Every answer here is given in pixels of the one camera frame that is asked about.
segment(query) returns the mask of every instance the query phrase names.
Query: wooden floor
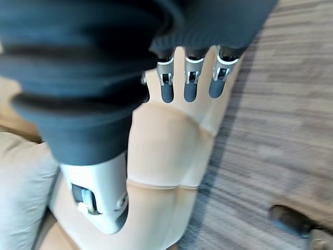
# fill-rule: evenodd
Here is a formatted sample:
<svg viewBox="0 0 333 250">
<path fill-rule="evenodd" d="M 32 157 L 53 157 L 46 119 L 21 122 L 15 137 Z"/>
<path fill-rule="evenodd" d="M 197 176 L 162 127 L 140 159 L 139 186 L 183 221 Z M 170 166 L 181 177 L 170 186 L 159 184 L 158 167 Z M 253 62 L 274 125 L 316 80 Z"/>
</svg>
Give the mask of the wooden floor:
<svg viewBox="0 0 333 250">
<path fill-rule="evenodd" d="M 333 226 L 333 0 L 283 0 L 248 49 L 180 249 L 305 250 L 273 204 Z"/>
</svg>

